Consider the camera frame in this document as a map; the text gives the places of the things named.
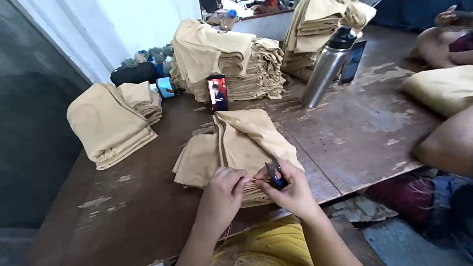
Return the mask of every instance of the stainless steel water bottle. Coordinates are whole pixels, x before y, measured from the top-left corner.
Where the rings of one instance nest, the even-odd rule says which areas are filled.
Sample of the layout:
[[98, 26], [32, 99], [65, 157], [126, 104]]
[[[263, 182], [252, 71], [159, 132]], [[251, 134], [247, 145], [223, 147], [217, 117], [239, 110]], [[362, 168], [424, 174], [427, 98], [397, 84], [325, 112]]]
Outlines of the stainless steel water bottle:
[[330, 37], [315, 61], [314, 72], [307, 83], [306, 91], [300, 99], [300, 103], [308, 108], [316, 107], [327, 88], [333, 84], [335, 76], [346, 62], [356, 36], [350, 33], [350, 26], [340, 27]]

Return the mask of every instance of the smartphone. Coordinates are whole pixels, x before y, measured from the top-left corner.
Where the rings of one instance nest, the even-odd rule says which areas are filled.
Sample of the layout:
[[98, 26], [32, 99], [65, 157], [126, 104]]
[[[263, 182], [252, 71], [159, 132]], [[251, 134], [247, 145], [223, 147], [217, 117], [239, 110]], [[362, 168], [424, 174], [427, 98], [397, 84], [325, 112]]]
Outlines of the smartphone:
[[359, 62], [361, 61], [361, 57], [365, 51], [365, 46], [366, 41], [353, 44], [350, 54], [348, 55], [348, 60], [343, 67], [342, 76], [340, 77], [338, 84], [350, 83], [355, 78], [356, 70], [358, 69]]
[[212, 75], [207, 78], [210, 106], [213, 112], [228, 111], [227, 83], [225, 75]]

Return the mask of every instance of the black bag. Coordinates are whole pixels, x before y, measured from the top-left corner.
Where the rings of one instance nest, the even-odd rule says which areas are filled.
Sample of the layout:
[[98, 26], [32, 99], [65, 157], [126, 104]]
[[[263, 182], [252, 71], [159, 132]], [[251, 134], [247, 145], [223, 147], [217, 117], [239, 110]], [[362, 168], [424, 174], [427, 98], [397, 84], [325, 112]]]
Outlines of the black bag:
[[123, 83], [140, 84], [149, 81], [150, 84], [156, 83], [158, 73], [156, 67], [151, 62], [139, 63], [134, 68], [119, 68], [112, 72], [110, 80], [115, 86], [120, 86]]

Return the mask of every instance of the wooden table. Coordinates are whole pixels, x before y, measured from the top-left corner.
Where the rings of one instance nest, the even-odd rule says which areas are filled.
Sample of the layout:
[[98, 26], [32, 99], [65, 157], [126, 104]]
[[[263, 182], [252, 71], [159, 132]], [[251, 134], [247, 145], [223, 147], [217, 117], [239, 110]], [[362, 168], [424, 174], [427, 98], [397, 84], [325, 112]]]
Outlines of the wooden table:
[[[290, 78], [282, 99], [229, 105], [268, 112], [319, 203], [419, 167], [409, 151], [442, 121], [399, 89], [412, 72], [397, 61], [415, 35], [369, 27], [365, 38], [355, 81], [331, 88], [318, 108], [300, 106], [304, 84]], [[167, 99], [163, 110], [159, 137], [110, 169], [80, 154], [32, 245], [32, 265], [145, 266], [179, 254], [202, 190], [174, 183], [171, 169], [193, 132], [208, 132], [211, 111], [192, 95]], [[242, 209], [231, 234], [287, 214], [273, 204]]]

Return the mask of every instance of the scissors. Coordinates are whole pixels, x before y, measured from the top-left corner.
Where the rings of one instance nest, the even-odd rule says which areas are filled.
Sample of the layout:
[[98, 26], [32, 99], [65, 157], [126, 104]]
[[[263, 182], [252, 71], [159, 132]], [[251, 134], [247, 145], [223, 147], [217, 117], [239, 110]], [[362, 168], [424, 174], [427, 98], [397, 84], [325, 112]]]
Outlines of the scissors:
[[[271, 160], [272, 162], [265, 163], [266, 169], [268, 170], [268, 174], [271, 176], [271, 178], [274, 180], [276, 183], [276, 189], [281, 190], [285, 188], [288, 185], [288, 181], [284, 178], [284, 175], [281, 172], [281, 166], [278, 163], [278, 160], [274, 157], [274, 155], [271, 154]], [[276, 171], [279, 172], [280, 178], [276, 175]]]

